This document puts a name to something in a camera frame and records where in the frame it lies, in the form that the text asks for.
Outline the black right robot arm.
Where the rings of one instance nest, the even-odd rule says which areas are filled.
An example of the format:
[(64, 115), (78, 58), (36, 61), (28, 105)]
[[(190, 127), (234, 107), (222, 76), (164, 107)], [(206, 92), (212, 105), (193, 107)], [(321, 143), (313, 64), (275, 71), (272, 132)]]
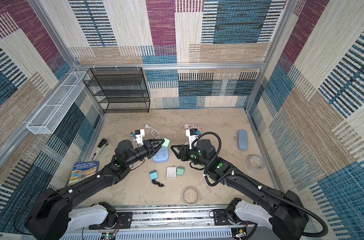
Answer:
[(325, 221), (306, 209), (299, 196), (268, 187), (246, 175), (230, 162), (219, 156), (222, 141), (218, 134), (208, 132), (217, 138), (219, 146), (215, 148), (211, 141), (204, 139), (206, 133), (200, 134), (188, 145), (173, 145), (171, 150), (183, 162), (200, 165), (206, 183), (210, 187), (218, 184), (231, 187), (256, 202), (264, 209), (268, 217), (256, 216), (247, 211), (245, 202), (234, 198), (227, 207), (231, 222), (251, 221), (270, 228), (281, 240), (299, 240), (301, 237), (320, 238), (328, 233)]

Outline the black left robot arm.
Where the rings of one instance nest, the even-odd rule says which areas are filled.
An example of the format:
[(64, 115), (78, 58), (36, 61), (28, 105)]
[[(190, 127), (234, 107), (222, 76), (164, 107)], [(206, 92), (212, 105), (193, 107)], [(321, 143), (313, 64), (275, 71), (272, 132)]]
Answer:
[(130, 140), (120, 141), (109, 164), (99, 172), (72, 186), (44, 190), (33, 204), (24, 227), (37, 240), (58, 240), (75, 219), (69, 216), (74, 207), (99, 191), (122, 181), (130, 166), (145, 158), (151, 159), (161, 148), (164, 139), (144, 140), (134, 148)]

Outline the green plug adapter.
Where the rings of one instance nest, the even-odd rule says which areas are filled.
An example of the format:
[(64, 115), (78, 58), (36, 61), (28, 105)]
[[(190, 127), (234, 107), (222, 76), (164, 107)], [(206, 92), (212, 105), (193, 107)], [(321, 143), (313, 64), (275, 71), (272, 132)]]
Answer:
[(163, 147), (163, 148), (167, 148), (167, 147), (169, 146), (169, 144), (170, 144), (170, 140), (169, 140), (169, 139), (164, 138), (164, 142), (163, 142), (163, 144), (162, 144), (162, 147)]
[(183, 176), (184, 173), (185, 173), (185, 168), (184, 167), (181, 167), (181, 166), (177, 167), (177, 170), (176, 170), (177, 176)]

